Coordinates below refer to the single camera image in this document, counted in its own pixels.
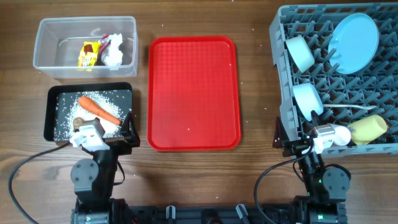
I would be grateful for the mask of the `white plastic spoon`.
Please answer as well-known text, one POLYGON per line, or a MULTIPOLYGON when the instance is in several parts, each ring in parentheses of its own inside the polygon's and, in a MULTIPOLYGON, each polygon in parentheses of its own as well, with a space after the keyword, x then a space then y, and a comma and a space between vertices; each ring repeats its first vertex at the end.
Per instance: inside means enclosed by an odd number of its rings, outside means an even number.
POLYGON ((334 104, 324 104, 325 108, 357 108, 360 110, 373 110, 376 109, 377 106, 361 106, 361 105, 334 105, 334 104))

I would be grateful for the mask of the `light blue bowl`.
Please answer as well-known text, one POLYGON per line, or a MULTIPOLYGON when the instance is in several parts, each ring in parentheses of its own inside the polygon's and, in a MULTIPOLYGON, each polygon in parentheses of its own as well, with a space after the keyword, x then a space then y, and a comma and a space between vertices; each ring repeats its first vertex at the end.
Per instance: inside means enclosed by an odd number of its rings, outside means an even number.
POLYGON ((323 103, 311 83, 294 85, 293 94, 297 106, 307 121, 312 121, 312 111, 316 112, 317 115, 323 113, 323 103))

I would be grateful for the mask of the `pink plastic cup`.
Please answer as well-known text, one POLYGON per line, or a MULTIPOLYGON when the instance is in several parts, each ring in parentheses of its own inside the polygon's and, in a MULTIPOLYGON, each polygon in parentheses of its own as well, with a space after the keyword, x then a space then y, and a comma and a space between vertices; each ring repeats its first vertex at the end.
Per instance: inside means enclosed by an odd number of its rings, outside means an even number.
POLYGON ((346 146, 351 141, 351 131, 341 125, 330 124, 330 126, 334 129, 335 133, 332 138, 333 144, 336 146, 346 146))

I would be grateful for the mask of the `brown round cookie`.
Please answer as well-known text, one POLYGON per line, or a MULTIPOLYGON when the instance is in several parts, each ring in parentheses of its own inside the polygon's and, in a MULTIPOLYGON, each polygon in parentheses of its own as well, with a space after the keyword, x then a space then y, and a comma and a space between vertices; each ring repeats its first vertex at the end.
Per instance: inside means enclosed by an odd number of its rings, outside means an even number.
POLYGON ((76 131, 79 127, 85 122, 85 120, 81 117, 77 117, 73 119, 73 129, 76 131))

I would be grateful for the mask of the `yellow plastic cup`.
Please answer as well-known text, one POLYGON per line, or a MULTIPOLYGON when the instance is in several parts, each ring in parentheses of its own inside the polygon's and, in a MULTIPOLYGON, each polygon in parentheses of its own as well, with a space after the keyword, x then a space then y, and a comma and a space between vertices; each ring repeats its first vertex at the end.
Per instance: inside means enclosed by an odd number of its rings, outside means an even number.
POLYGON ((388 125, 379 115, 368 116, 348 125, 351 140, 356 145, 368 144, 387 132, 388 125))

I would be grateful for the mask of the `orange carrot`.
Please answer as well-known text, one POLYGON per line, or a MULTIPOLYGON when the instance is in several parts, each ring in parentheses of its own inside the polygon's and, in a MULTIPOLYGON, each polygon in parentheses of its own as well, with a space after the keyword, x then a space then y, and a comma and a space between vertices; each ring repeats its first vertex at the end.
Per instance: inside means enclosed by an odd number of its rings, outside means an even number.
POLYGON ((117 119, 115 116, 109 114, 107 111, 102 109, 97 103, 95 103, 91 98, 87 96, 82 96, 78 100, 78 104, 85 110, 89 111, 90 113, 93 113, 94 115, 99 116, 100 118, 103 118, 110 123, 113 123, 115 125, 120 126, 122 122, 117 119))

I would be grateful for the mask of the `green bowl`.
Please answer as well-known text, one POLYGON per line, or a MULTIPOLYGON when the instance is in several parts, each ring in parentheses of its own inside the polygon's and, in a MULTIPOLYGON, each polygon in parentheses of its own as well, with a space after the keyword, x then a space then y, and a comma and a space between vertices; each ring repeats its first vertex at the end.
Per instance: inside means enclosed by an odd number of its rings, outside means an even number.
POLYGON ((285 43, 300 72, 304 73, 315 63, 314 56, 302 36, 287 39, 285 43))

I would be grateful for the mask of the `yellow foil wrapper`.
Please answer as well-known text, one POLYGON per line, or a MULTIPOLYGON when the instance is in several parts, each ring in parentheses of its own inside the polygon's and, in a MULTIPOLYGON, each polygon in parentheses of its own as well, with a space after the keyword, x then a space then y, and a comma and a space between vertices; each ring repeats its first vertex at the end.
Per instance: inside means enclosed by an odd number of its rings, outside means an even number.
POLYGON ((95 65, 101 44, 99 42, 84 42, 78 57, 79 67, 92 67, 95 65))

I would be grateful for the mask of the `large light blue plate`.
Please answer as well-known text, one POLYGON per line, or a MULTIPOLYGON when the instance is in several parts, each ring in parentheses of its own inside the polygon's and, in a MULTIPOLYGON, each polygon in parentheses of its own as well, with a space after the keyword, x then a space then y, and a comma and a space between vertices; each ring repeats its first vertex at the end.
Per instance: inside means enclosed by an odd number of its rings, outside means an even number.
POLYGON ((363 69, 375 56, 379 45, 376 23, 366 14, 356 13, 344 18, 334 29, 328 51, 336 71, 351 74, 363 69))

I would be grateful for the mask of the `red snack wrapper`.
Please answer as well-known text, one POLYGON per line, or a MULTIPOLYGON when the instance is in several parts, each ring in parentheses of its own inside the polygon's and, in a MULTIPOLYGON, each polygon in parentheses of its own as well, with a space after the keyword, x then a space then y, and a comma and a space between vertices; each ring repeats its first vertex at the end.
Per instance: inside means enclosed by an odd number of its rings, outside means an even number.
POLYGON ((110 44, 109 34, 103 36, 102 39, 99 41, 99 43, 101 45, 99 47, 98 52, 101 54, 107 48, 107 46, 110 44))

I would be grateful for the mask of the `white rice pile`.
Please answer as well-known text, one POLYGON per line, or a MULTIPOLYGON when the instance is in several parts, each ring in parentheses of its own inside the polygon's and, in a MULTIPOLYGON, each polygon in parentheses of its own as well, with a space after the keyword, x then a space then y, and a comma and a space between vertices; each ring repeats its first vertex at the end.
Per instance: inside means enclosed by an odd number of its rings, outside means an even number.
POLYGON ((61 93, 56 98, 55 124, 53 128, 54 141, 66 141, 75 132, 73 120, 81 118, 85 121, 96 118, 96 115, 83 109, 78 100, 87 96, 99 107, 120 121, 124 121, 132 110, 131 90, 105 90, 105 91, 81 91, 61 93))

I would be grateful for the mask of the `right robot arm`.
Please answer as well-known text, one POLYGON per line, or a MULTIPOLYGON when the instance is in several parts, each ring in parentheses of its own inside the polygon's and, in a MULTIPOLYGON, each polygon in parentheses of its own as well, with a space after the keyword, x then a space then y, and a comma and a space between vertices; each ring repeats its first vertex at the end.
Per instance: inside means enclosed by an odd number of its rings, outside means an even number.
POLYGON ((348 222, 346 193, 351 173, 338 164, 325 164, 322 150, 333 144, 338 136, 337 126, 315 126, 306 139, 290 141, 280 117, 275 121, 273 147, 282 148, 284 157, 298 158, 299 171, 307 195, 296 196, 289 204, 263 205, 263 211, 275 223, 329 223, 348 222))

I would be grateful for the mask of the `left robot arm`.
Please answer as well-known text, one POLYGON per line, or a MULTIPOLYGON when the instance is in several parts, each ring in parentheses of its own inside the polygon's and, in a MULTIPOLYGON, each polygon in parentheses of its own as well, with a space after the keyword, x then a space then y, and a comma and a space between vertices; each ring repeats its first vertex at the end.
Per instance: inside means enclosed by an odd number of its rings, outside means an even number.
POLYGON ((106 143, 104 129, 98 118, 84 121, 70 139, 73 147, 92 155, 91 159, 78 161, 71 170, 76 195, 71 224, 86 223, 137 223, 138 218, 124 199, 112 198, 117 170, 123 172, 118 157, 130 155, 141 140, 134 126, 134 116, 129 113, 122 122, 123 140, 106 143))

